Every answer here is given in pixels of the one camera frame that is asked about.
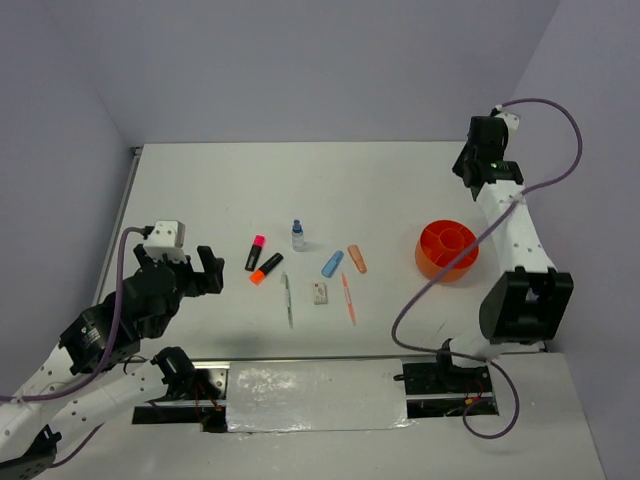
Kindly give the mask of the orange pen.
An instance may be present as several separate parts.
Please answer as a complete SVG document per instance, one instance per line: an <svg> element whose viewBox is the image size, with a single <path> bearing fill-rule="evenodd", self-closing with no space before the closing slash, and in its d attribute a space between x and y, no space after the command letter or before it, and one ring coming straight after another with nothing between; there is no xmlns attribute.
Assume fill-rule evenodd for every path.
<svg viewBox="0 0 640 480"><path fill-rule="evenodd" d="M346 275L344 274L344 272L341 272L341 281L342 281L342 286L343 286L343 291L344 291L344 295L345 295L345 301L346 301L346 305L347 305L349 318L350 318L350 321L351 321L352 325L356 326L357 325L357 320L356 320L355 309L354 309L354 306L353 306L353 303L352 303L352 298L351 298L351 293L350 293L348 280L347 280Z"/></svg>

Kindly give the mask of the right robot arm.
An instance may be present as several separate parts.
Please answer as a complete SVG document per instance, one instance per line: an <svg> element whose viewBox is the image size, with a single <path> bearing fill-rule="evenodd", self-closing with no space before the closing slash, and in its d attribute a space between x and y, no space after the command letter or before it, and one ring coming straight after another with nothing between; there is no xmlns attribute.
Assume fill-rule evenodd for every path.
<svg viewBox="0 0 640 480"><path fill-rule="evenodd" d="M555 337L574 283L557 270L535 230L517 163L504 158L515 116L495 113L470 120L466 143L452 168L487 222L500 276L479 307L479 325L446 340L435 359L404 365L397 380L409 395L483 393L490 387L485 361Z"/></svg>

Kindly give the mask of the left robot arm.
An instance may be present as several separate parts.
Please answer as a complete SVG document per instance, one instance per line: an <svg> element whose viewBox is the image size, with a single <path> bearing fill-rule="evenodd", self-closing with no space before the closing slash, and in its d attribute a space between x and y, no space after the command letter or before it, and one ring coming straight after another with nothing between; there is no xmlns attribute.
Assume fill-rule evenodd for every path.
<svg viewBox="0 0 640 480"><path fill-rule="evenodd" d="M143 246L135 247L138 270L119 275L115 291L83 311L45 364L2 402L2 478L32 479L60 465L60 450L139 403L197 394L210 402L222 398L220 387L179 347L163 348L140 371L104 378L136 356L142 340L161 337L183 299L222 292L224 260L208 246L197 253L200 272L188 259L153 259Z"/></svg>

